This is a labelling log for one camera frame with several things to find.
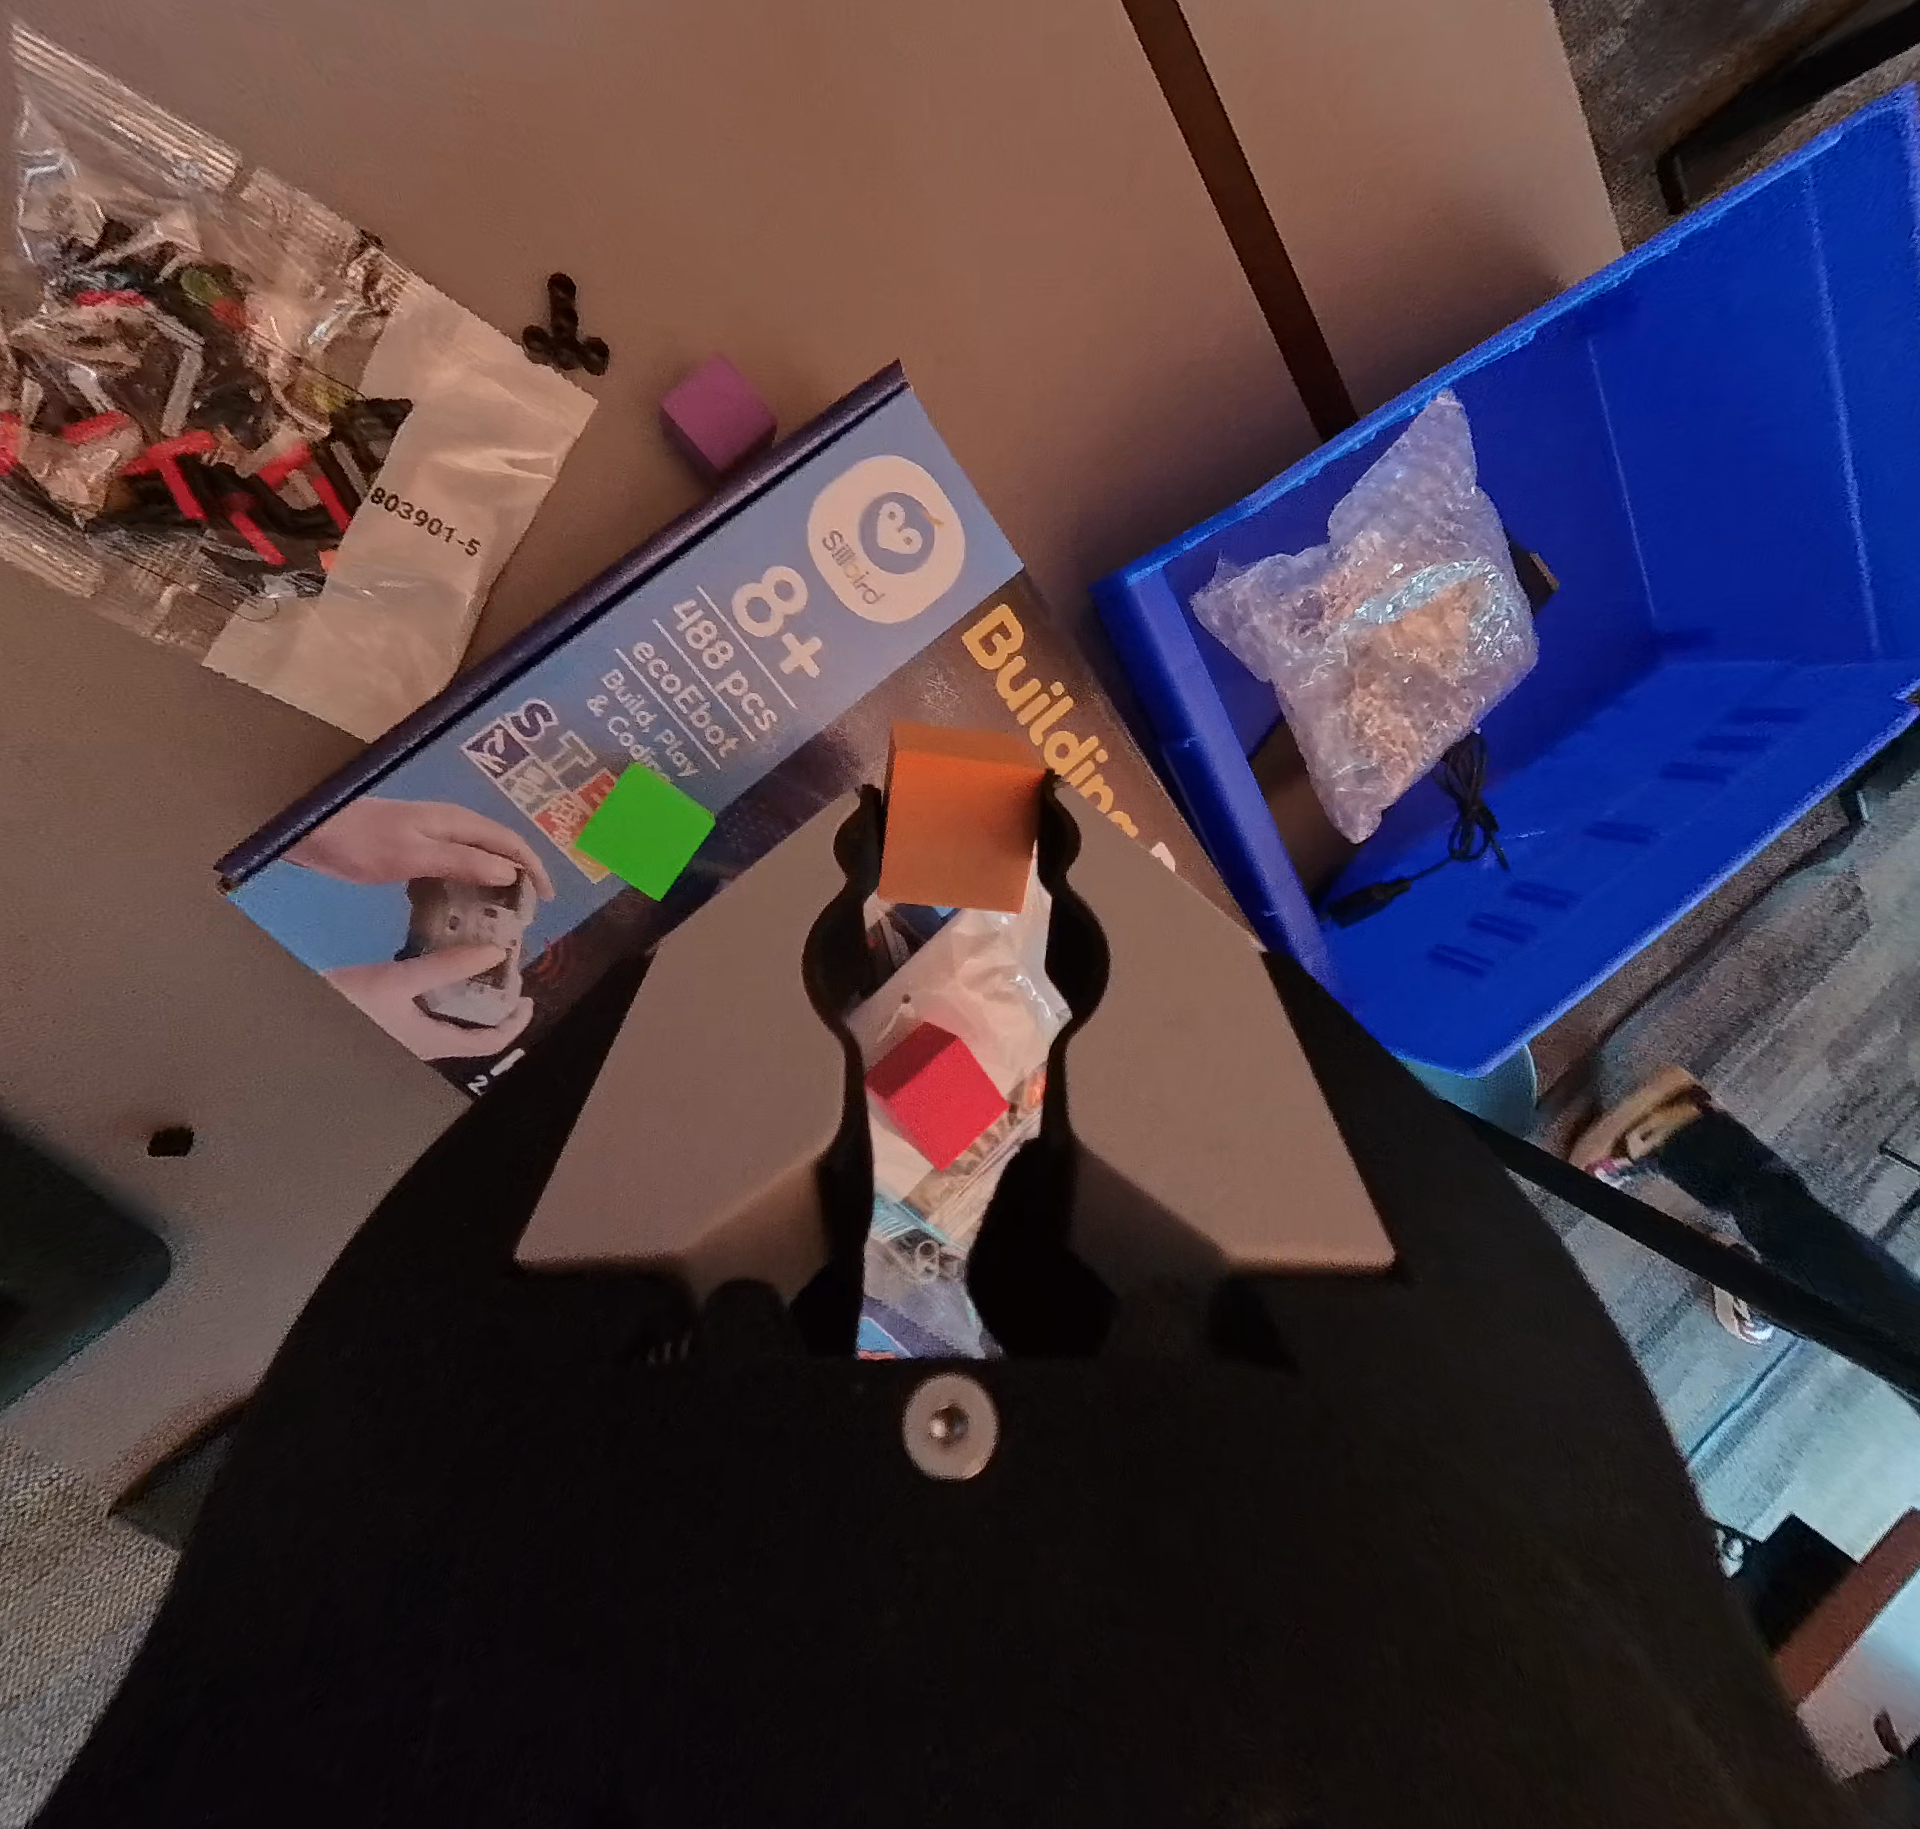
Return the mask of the black ball connector piece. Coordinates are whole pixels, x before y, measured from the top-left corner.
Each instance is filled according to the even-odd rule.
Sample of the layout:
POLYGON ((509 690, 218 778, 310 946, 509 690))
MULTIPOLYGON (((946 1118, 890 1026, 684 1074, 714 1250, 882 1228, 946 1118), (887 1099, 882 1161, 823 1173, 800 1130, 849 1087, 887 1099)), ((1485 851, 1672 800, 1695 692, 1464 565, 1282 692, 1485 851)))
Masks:
POLYGON ((601 336, 585 335, 576 281, 565 274, 552 274, 546 280, 546 291, 546 322, 522 326, 521 352, 531 361, 561 374, 605 376, 611 349, 601 336))

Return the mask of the clear bag of white parts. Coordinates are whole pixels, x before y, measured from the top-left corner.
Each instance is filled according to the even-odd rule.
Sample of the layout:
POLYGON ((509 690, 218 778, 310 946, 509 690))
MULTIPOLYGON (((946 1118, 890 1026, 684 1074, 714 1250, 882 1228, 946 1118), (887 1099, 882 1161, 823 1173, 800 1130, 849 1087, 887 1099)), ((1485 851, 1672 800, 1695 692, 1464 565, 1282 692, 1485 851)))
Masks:
MULTIPOLYGON (((1018 912, 870 902, 868 922, 882 979, 846 1012, 862 1078, 894 1037, 935 1024, 955 1032, 997 1085, 1042 1070, 1046 1091, 1046 1060, 1070 1012, 1044 973, 1049 910, 1036 883, 1018 912)), ((932 1171, 868 1091, 866 1110, 874 1207, 858 1353, 870 1361, 994 1355, 967 1294, 967 1257, 1004 1170, 1040 1133, 1040 1113, 932 1171)))

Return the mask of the green foam cube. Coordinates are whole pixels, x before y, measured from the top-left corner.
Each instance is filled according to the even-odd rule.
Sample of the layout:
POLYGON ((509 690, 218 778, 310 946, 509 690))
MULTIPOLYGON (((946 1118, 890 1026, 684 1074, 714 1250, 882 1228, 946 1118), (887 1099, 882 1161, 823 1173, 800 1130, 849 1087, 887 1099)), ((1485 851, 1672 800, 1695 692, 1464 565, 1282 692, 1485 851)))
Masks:
POLYGON ((663 902, 715 828, 715 814, 655 770, 630 765, 599 800, 574 847, 591 863, 663 902))

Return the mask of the dark chair seat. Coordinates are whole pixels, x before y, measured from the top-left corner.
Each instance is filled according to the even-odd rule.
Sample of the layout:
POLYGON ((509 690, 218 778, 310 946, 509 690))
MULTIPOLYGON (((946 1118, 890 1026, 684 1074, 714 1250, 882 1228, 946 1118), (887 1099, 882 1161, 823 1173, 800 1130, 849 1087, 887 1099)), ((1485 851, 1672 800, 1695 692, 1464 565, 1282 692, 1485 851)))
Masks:
POLYGON ((166 1287, 166 1243, 2 1127, 2 1410, 166 1287))

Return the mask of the grey desk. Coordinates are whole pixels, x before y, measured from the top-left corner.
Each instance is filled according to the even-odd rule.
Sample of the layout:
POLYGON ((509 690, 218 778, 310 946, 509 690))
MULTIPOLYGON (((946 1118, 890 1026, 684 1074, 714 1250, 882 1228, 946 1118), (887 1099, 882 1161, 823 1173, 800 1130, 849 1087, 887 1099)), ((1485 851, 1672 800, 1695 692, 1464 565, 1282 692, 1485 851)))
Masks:
MULTIPOLYGON (((1359 408, 1621 252, 1548 0, 1178 0, 1359 408)), ((1122 0, 3 0, 517 333, 601 411, 481 657, 691 504, 653 404, 793 426, 902 361, 1054 618, 1314 448, 1122 0)), ((3 1107, 163 1228, 166 1289, 6 1433, 105 1498, 241 1397, 462 1111, 218 892, 348 739, 3 571, 3 1107)))

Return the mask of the red foam cube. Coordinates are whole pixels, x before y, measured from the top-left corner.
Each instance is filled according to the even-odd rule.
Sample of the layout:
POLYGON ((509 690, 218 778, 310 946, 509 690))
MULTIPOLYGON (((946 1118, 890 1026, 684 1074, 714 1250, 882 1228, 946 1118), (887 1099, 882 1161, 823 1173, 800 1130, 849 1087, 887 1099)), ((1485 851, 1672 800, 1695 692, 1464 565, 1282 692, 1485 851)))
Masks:
POLYGON ((887 1127, 932 1171, 974 1145, 1040 1113, 1044 1072, 997 1085, 971 1049, 951 1030, 916 1024, 894 1037, 863 1070, 868 1096, 887 1127))

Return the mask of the orange foam cube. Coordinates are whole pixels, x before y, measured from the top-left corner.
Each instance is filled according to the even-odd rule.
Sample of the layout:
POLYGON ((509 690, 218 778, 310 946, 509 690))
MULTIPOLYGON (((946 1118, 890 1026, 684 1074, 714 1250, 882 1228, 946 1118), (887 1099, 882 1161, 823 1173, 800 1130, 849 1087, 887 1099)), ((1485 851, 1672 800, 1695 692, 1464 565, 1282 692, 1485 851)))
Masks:
POLYGON ((884 771, 877 899, 1018 912, 1046 767, 1028 739, 895 722, 884 771))

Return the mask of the purple foam cube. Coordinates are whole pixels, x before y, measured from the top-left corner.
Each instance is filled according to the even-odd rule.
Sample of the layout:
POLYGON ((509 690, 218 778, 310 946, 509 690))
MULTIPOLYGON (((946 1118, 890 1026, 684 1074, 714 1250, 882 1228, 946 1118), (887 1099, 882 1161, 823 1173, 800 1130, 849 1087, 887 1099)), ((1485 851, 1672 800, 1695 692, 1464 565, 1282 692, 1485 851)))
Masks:
POLYGON ((684 372, 655 404, 659 426, 710 488, 771 448, 776 417, 753 381, 722 354, 684 372))

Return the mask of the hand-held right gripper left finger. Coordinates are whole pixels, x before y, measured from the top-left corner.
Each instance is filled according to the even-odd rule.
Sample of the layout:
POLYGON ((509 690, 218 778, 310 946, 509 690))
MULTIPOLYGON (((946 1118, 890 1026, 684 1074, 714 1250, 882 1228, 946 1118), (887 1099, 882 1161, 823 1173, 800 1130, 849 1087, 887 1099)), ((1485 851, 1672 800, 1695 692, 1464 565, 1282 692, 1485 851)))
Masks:
POLYGON ((862 785, 661 941, 518 1268, 638 1270, 695 1307, 753 1281, 810 1350, 855 1350, 874 1161, 844 1012, 880 842, 862 785))

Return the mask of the clear bag black red parts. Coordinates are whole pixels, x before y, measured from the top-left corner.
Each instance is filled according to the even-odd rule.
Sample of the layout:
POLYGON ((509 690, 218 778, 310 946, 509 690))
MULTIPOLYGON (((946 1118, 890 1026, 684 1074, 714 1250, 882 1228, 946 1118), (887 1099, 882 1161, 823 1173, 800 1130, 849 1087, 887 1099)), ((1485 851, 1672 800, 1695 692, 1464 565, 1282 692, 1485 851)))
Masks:
POLYGON ((361 740, 456 673, 594 411, 371 234, 22 25, 3 566, 361 740))

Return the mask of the black pole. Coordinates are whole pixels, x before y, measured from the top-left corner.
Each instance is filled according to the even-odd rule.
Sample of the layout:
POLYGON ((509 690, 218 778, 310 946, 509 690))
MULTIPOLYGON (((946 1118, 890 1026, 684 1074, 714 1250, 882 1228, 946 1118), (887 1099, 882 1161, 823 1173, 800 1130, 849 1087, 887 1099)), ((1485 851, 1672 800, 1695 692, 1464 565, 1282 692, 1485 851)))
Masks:
POLYGON ((1602 1223, 1635 1241, 1670 1265, 1690 1271, 1705 1283, 1747 1302, 1791 1337, 1815 1343, 1827 1353, 1869 1372, 1906 1401, 1917 1401, 1917 1360, 1900 1340, 1887 1337, 1822 1294, 1809 1293, 1770 1265, 1712 1241, 1682 1220, 1664 1215, 1635 1195, 1621 1191, 1550 1152, 1513 1136, 1492 1122, 1459 1105, 1462 1122, 1512 1175, 1557 1197, 1586 1218, 1602 1223))

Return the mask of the bubble wrap packet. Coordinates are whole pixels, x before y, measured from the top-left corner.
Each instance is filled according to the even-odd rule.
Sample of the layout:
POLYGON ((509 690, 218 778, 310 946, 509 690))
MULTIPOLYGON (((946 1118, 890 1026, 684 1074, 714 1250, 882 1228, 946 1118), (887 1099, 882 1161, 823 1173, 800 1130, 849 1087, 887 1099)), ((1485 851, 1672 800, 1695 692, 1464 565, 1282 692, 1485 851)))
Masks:
POLYGON ((1355 480, 1323 543, 1220 560, 1190 609, 1273 690, 1313 791, 1352 845, 1538 662, 1533 612, 1454 393, 1355 480))

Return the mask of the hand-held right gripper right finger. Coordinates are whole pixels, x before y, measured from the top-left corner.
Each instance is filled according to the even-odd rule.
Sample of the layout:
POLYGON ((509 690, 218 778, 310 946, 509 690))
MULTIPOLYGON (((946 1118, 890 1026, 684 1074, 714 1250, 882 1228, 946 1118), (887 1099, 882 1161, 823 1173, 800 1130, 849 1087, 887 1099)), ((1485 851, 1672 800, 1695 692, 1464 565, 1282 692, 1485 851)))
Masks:
POLYGON ((1044 973, 1069 1024, 967 1289, 1008 1358, 1088 1358, 1169 1302, 1397 1252, 1256 939, 1107 817, 1040 794, 1044 973))

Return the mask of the blue storage bin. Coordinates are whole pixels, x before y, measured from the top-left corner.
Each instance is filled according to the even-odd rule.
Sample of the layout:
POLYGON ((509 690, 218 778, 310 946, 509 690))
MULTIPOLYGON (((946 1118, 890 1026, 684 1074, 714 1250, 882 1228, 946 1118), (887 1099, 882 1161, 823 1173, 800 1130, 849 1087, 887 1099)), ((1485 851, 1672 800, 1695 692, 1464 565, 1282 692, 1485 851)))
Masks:
POLYGON ((1239 909, 1397 1056, 1499 1069, 1912 727, 1915 202, 1900 89, 1093 587, 1239 909), (1482 724, 1512 867, 1325 930, 1251 770, 1278 700, 1190 597, 1323 542, 1442 395, 1559 580, 1482 724))

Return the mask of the blue robot kit box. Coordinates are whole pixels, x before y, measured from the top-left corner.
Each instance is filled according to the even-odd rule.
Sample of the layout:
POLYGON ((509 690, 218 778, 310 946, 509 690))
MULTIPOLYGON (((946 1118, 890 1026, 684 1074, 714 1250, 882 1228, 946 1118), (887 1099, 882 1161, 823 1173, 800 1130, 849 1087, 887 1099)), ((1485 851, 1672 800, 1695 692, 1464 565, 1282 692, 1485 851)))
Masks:
MULTIPOLYGON (((1239 922, 899 368, 635 548, 220 865, 228 899, 469 1098, 292 1330, 412 1331, 517 1244, 661 941, 890 731, 1011 733, 1239 922), (633 763, 715 814, 663 902, 574 842, 633 763)), ((549 1276, 581 1276, 591 1270, 549 1276)))

